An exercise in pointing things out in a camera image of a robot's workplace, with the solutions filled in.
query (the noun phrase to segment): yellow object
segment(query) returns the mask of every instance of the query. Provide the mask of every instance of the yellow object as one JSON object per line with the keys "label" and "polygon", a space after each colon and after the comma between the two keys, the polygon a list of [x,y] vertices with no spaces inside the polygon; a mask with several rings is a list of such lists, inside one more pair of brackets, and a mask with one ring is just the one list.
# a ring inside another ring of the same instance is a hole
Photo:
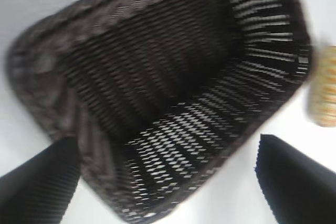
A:
{"label": "yellow object", "polygon": [[336,126],[336,47],[328,47],[320,58],[310,107],[317,124]]}

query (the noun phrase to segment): brown wicker basket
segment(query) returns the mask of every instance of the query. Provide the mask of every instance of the brown wicker basket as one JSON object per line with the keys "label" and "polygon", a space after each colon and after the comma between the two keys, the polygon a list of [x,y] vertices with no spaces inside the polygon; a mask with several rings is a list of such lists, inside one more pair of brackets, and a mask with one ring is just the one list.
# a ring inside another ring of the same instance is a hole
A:
{"label": "brown wicker basket", "polygon": [[23,33],[13,88],[125,221],[171,212],[302,84],[298,0],[80,0]]}

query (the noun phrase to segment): blurred object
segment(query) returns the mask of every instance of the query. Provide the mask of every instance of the blurred object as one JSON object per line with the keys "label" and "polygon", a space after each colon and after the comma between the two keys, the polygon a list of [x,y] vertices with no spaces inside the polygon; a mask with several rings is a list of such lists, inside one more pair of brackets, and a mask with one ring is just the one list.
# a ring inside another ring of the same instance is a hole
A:
{"label": "blurred object", "polygon": [[336,223],[336,174],[273,135],[262,135],[256,173],[279,224]]}
{"label": "blurred object", "polygon": [[288,101],[310,61],[299,0],[81,0],[26,30],[7,70],[51,139],[76,136],[104,202],[152,223]]}
{"label": "blurred object", "polygon": [[58,224],[80,176],[74,139],[54,143],[0,178],[1,224]]}
{"label": "blurred object", "polygon": [[318,57],[312,82],[310,111],[323,127],[336,126],[336,47],[327,47]]}

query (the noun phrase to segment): white surface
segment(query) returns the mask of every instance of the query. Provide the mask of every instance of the white surface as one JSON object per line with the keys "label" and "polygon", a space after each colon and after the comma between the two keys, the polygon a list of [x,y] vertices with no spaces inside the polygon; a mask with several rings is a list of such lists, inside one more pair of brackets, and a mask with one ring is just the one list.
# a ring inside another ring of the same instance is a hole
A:
{"label": "white surface", "polygon": [[[0,0],[0,66],[9,43],[33,22],[75,0]],[[336,44],[335,0],[303,0],[311,31]],[[4,68],[0,77],[0,175],[25,162],[50,143],[11,93]],[[311,123],[306,89],[269,120],[210,181],[157,224],[275,224],[254,173],[260,133],[289,142],[336,171],[336,129]],[[80,181],[62,224],[123,223]]]}

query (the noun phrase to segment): woven pattern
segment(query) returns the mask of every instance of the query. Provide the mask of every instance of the woven pattern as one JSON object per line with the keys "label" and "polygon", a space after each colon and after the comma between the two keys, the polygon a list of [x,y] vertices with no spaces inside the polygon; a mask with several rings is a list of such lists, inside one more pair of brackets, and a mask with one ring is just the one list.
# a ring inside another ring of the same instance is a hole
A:
{"label": "woven pattern", "polygon": [[198,189],[301,85],[298,0],[81,0],[23,34],[12,84],[121,218],[151,223]]}

